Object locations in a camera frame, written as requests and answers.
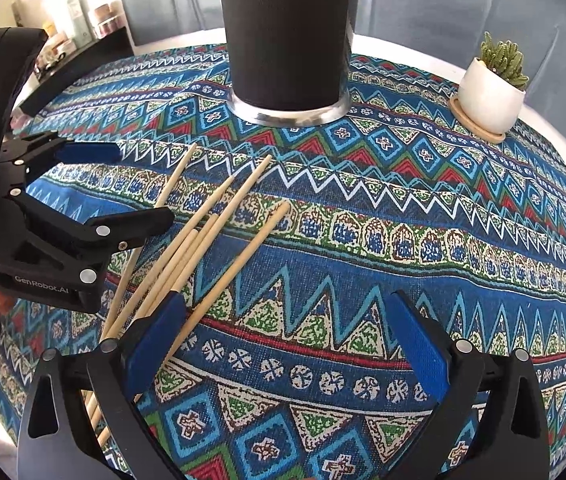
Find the patterned blue tablecloth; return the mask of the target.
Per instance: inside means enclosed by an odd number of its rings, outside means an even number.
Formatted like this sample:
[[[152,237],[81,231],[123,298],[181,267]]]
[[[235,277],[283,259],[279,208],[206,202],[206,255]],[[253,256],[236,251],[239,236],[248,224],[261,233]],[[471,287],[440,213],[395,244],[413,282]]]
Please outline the patterned blue tablecloth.
[[[387,322],[402,290],[454,339],[533,359],[550,475],[566,469],[566,166],[523,122],[492,145],[433,74],[357,55],[348,114],[275,129],[228,109],[222,46],[124,58],[74,81],[28,131],[116,142],[118,165],[58,166],[29,193],[78,221],[168,204],[183,226],[266,172],[184,285],[198,304],[272,211],[287,216],[138,407],[194,479],[379,479],[434,398]]]

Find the white potted succulent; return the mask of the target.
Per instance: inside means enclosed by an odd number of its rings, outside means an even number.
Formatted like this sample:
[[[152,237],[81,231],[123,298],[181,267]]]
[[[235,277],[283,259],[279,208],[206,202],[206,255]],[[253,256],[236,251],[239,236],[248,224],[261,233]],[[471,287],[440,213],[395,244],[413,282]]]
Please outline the white potted succulent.
[[[529,77],[525,57],[513,40],[484,32],[478,55],[458,84],[458,104],[473,125],[495,136],[510,130],[522,110]]]

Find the black side shelf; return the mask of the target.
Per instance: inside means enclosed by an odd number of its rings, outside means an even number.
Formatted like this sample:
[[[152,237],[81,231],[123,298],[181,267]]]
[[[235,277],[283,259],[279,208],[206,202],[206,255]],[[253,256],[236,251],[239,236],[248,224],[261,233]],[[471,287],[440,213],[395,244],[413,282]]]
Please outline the black side shelf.
[[[89,75],[102,65],[132,55],[128,32],[125,27],[120,28],[63,60],[55,70],[43,78],[18,108],[26,115],[34,117],[78,79]]]

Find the pale green bottle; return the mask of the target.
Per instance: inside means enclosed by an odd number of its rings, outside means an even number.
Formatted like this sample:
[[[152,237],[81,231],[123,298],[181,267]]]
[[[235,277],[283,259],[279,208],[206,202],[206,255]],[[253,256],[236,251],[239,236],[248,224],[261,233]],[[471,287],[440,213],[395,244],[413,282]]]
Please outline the pale green bottle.
[[[93,40],[92,29],[85,17],[80,0],[66,0],[69,19],[72,25],[72,41],[81,49]]]

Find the black cylindrical utensil holder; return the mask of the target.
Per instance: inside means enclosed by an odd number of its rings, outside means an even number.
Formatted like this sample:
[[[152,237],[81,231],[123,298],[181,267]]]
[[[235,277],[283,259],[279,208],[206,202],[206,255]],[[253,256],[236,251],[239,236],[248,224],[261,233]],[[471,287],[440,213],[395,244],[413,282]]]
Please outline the black cylindrical utensil holder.
[[[296,128],[347,114],[358,0],[221,0],[230,110],[254,124]]]

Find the wooden chopstick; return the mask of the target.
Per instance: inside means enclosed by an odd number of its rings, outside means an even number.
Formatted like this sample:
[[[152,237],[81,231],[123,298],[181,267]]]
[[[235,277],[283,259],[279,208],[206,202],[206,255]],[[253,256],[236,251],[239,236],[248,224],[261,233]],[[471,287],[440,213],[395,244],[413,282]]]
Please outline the wooden chopstick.
[[[150,271],[147,277],[150,279],[149,285],[152,288],[143,297],[143,302],[138,307],[138,310],[135,311],[134,321],[139,318],[145,318],[154,312],[161,300],[167,298],[169,292],[180,292],[182,290],[190,276],[194,273],[198,262],[202,260],[205,252],[224,228],[225,223],[231,219],[240,202],[268,169],[272,159],[271,155],[266,156],[238,189],[221,213],[212,214],[198,232],[187,228],[185,240],[178,244],[169,261],[158,266],[157,272],[154,270]]]
[[[186,166],[190,162],[192,156],[194,155],[194,151],[196,150],[196,148],[197,148],[196,142],[192,143],[188,147],[188,149],[186,150],[186,152],[184,153],[184,155],[180,159],[179,163],[176,165],[176,169],[173,170],[173,172],[172,172],[171,176],[169,177],[167,183],[162,187],[162,190],[161,190],[156,202],[154,203],[155,208],[161,208],[167,203],[167,200],[168,200],[173,188],[178,183],[178,180],[181,177],[181,174],[183,174],[183,171],[185,170]],[[128,288],[130,278],[131,278],[131,276],[134,272],[134,269],[136,267],[136,263],[138,262],[138,258],[140,258],[142,250],[143,250],[142,246],[138,246],[137,248],[134,248],[131,252],[131,255],[130,255],[128,261],[126,262],[126,266],[123,268],[123,272],[120,276],[120,281],[119,281],[117,289],[115,291],[114,298],[112,298],[112,303],[109,305],[109,308],[108,308],[106,320],[105,320],[105,323],[103,325],[103,330],[102,330],[102,333],[100,334],[100,341],[103,341],[106,338],[107,331],[112,327],[112,324],[114,324],[114,322],[115,322],[115,319],[118,315],[118,312],[119,312],[119,309],[120,309],[120,306],[121,306],[121,303],[122,303],[122,300],[123,300],[123,296],[126,293],[126,289]]]
[[[132,318],[133,322],[135,322],[139,318],[145,318],[147,315],[149,315],[149,312],[153,309],[153,305],[157,301],[157,297],[159,293],[162,291],[164,286],[166,286],[168,278],[170,278],[174,269],[180,263],[183,256],[186,254],[188,248],[190,248],[191,244],[194,243],[194,240],[196,240],[197,235],[198,235],[198,231],[196,229],[191,230],[191,232],[187,234],[187,237],[185,237],[185,240],[183,241],[181,246],[174,253],[174,255],[172,256],[172,258],[170,259],[164,270],[162,270],[161,274],[156,279],[156,282],[153,284],[152,289],[148,292],[147,296],[141,303],[141,307],[139,307],[138,310],[135,312],[134,317]]]
[[[157,301],[153,305],[153,309],[149,312],[149,314],[151,314],[153,312],[153,310],[155,310],[156,307],[159,306],[159,304],[164,299],[164,297],[167,296],[168,292],[170,292],[174,283],[176,282],[176,279],[180,276],[180,274],[185,269],[185,266],[191,260],[191,258],[193,258],[194,252],[196,252],[196,249],[198,248],[198,246],[200,244],[202,244],[202,240],[204,239],[204,237],[208,234],[208,232],[211,230],[213,225],[217,222],[217,218],[219,218],[218,214],[212,214],[200,230],[196,229],[198,231],[198,235],[196,237],[196,240],[194,240],[194,243],[191,244],[190,248],[188,248],[188,251],[183,256],[180,263],[176,266],[176,268],[174,269],[170,278],[168,278],[166,286],[164,286],[162,291],[159,293],[159,295],[157,297]]]
[[[231,174],[227,177],[220,186],[206,199],[205,203],[200,206],[198,211],[196,211],[192,216],[191,219],[188,220],[178,235],[172,240],[170,245],[162,252],[161,256],[155,261],[152,268],[148,271],[148,273],[144,276],[143,281],[141,284],[138,285],[138,288],[135,289],[134,294],[131,296],[129,301],[124,305],[121,311],[112,304],[110,310],[115,313],[114,319],[107,320],[103,327],[102,334],[100,335],[100,339],[104,340],[107,338],[115,337],[119,331],[122,329],[124,322],[128,319],[129,315],[134,311],[138,303],[144,298],[146,292],[148,292],[149,287],[152,286],[156,279],[158,278],[161,271],[164,270],[164,267],[168,264],[171,260],[172,256],[176,253],[176,251],[180,248],[184,240],[188,237],[191,230],[194,229],[195,226],[198,225],[198,222],[205,217],[205,214],[210,211],[210,209],[217,203],[218,200],[223,196],[226,189],[231,185],[234,181],[235,177]]]
[[[158,366],[161,368],[168,362],[176,350],[180,348],[180,345],[187,340],[188,335],[194,330],[196,325],[202,320],[202,318],[207,314],[208,310],[211,306],[216,302],[216,300],[220,297],[221,292],[223,292],[230,284],[234,278],[236,278],[238,272],[246,266],[249,259],[252,255],[257,251],[257,249],[262,245],[262,243],[266,240],[269,234],[276,228],[276,226],[280,223],[280,221],[286,216],[289,212],[291,203],[288,200],[283,200],[280,203],[280,206],[277,207],[277,210],[271,214],[271,217],[263,226],[263,228],[255,235],[255,237],[249,242],[249,244],[243,249],[243,251],[237,256],[237,258],[233,261],[231,266],[228,270],[225,271],[218,280],[217,283],[214,284],[213,288],[210,289],[208,294],[202,298],[202,301],[194,307],[193,312],[187,318],[184,323],[184,326],[181,328],[178,336],[174,340],[171,348],[168,350],[166,357],[162,361],[162,363]]]

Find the wooden coaster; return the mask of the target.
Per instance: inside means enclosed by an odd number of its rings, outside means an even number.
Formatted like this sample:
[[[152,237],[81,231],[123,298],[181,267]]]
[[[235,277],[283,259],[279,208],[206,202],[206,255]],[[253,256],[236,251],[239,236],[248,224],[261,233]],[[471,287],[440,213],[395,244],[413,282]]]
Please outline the wooden coaster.
[[[487,141],[492,144],[500,144],[505,140],[504,133],[493,133],[485,128],[482,128],[480,125],[475,124],[464,112],[461,107],[460,100],[456,94],[452,94],[449,100],[449,108],[456,118],[456,120],[468,131],[473,133],[478,138],[481,138],[484,141]]]

